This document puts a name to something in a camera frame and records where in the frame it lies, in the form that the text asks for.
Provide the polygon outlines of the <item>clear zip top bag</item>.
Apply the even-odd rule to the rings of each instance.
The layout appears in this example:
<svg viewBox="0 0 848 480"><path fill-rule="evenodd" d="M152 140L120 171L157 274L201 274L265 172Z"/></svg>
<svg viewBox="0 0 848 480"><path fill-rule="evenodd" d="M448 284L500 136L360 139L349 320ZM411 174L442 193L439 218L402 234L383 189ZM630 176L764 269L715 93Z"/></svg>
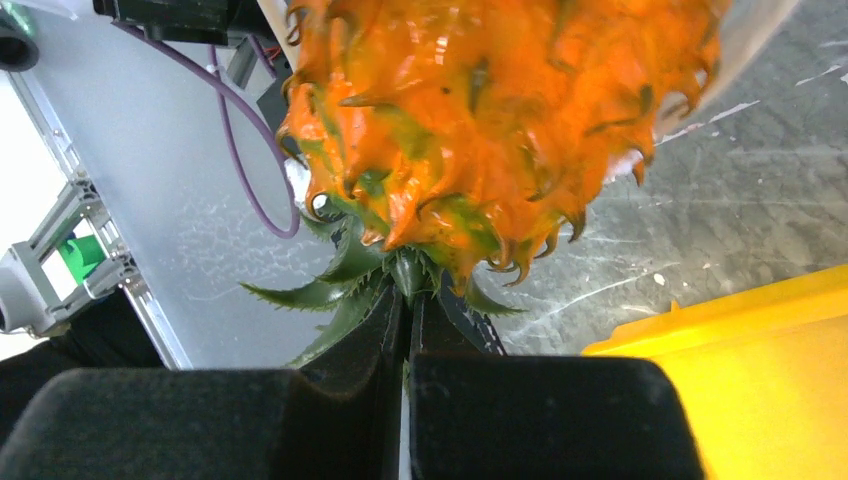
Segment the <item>clear zip top bag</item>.
<svg viewBox="0 0 848 480"><path fill-rule="evenodd" d="M704 89L698 106L690 114L684 114L686 102L682 93L666 96L653 128L657 145L687 117L717 100L753 62L801 2L797 0L732 1L731 8L724 16L719 29L722 50L720 68L715 80ZM637 165L637 161L643 159L644 155L637 154L635 149L619 158L610 157L604 183L615 182L617 177L629 175Z"/></svg>

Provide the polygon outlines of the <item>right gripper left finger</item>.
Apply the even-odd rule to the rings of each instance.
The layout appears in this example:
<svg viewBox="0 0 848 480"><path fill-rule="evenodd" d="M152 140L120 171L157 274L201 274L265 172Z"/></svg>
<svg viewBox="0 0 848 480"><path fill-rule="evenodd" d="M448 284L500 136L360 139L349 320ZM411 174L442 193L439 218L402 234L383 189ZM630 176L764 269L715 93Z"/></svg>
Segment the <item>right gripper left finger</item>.
<svg viewBox="0 0 848 480"><path fill-rule="evenodd" d="M384 479L402 300L299 369L169 370L123 301L1 363L5 479Z"/></svg>

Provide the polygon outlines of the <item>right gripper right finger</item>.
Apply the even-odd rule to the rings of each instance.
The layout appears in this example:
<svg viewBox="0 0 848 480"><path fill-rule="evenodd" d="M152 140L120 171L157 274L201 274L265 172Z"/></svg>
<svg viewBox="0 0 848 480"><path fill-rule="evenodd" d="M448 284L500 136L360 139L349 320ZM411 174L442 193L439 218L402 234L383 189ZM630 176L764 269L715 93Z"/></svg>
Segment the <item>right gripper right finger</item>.
<svg viewBox="0 0 848 480"><path fill-rule="evenodd" d="M654 362L506 356L455 326L453 297L407 288L415 479L702 479L678 392Z"/></svg>

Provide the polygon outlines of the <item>orange toy pineapple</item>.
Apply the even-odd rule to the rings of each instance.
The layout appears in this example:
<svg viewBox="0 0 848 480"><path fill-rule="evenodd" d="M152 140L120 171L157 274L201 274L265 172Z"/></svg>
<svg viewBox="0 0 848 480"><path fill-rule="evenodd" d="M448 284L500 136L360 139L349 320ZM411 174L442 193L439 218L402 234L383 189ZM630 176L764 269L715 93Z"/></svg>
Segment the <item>orange toy pineapple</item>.
<svg viewBox="0 0 848 480"><path fill-rule="evenodd" d="M585 229L614 166L642 181L660 120L721 68L728 1L290 1L299 51L276 137L309 179L301 216L335 252L308 283L250 292L331 321L300 367L387 287L464 332L511 315L486 265L523 282Z"/></svg>

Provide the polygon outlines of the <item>yellow plastic tray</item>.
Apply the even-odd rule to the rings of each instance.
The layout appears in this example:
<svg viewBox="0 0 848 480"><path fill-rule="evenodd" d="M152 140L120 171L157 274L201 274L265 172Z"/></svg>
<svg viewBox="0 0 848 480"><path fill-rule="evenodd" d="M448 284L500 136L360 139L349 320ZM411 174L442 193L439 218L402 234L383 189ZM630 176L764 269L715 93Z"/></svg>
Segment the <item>yellow plastic tray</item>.
<svg viewBox="0 0 848 480"><path fill-rule="evenodd" d="M711 479L847 475L847 269L624 324L588 355L670 378Z"/></svg>

